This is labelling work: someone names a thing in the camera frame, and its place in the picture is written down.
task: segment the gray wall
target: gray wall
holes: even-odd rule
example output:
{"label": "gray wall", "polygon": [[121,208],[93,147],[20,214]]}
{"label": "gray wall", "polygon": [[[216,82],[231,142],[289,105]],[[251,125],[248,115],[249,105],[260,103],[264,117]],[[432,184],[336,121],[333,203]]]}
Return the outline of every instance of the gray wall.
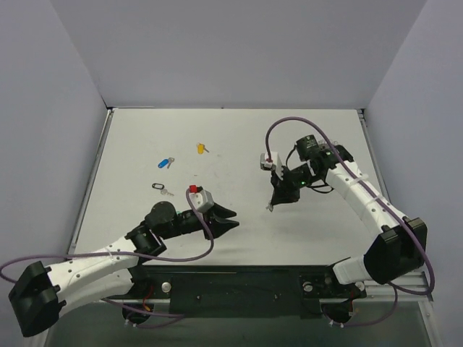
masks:
{"label": "gray wall", "polygon": [[425,0],[51,0],[109,106],[365,107]]}
{"label": "gray wall", "polygon": [[461,346],[463,1],[428,0],[367,108],[392,200],[429,226],[435,308]]}
{"label": "gray wall", "polygon": [[[48,0],[0,1],[0,47],[0,262],[62,253],[106,108]],[[0,280],[0,345],[19,346],[10,288]]]}

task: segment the blue key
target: blue key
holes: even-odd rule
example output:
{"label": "blue key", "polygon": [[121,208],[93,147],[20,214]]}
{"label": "blue key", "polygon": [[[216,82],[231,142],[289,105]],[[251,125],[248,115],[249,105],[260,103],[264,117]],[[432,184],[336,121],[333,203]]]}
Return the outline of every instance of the blue key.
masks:
{"label": "blue key", "polygon": [[158,167],[159,167],[159,168],[163,168],[163,167],[166,166],[167,164],[169,164],[169,159],[164,159],[163,161],[161,161],[161,162],[158,164]]}

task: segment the table surface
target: table surface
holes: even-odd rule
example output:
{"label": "table surface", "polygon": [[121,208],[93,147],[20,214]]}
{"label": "table surface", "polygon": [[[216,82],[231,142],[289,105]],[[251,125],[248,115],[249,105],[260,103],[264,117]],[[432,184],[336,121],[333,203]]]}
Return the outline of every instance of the table surface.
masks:
{"label": "table surface", "polygon": [[[303,189],[298,203],[266,210],[273,188],[270,173],[259,169],[260,154],[267,129],[285,116],[314,121],[348,149],[379,189],[355,110],[116,109],[75,252],[91,252],[125,235],[159,201],[189,209],[185,191],[197,184],[236,211],[240,226],[216,240],[210,255],[188,264],[327,265],[365,253],[372,239],[337,192]],[[271,134],[271,149],[284,160],[294,142],[308,134],[321,138],[306,124],[280,124]],[[210,152],[199,155],[198,142]],[[171,168],[159,169],[168,157],[175,158]],[[294,154],[289,166],[298,165]],[[154,182],[174,196],[161,195],[151,187]],[[202,232],[166,245],[165,257],[191,257],[209,247]]]}

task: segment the silver key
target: silver key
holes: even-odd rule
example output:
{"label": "silver key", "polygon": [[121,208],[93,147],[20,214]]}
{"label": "silver key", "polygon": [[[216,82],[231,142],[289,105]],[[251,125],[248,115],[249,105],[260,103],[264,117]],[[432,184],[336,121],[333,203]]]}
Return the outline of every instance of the silver key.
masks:
{"label": "silver key", "polygon": [[162,195],[168,195],[170,197],[173,197],[174,195],[172,193],[169,193],[166,188],[161,189],[161,194]]}
{"label": "silver key", "polygon": [[169,161],[169,163],[167,164],[167,168],[170,168],[171,164],[175,161],[175,158],[169,158],[167,160]]}

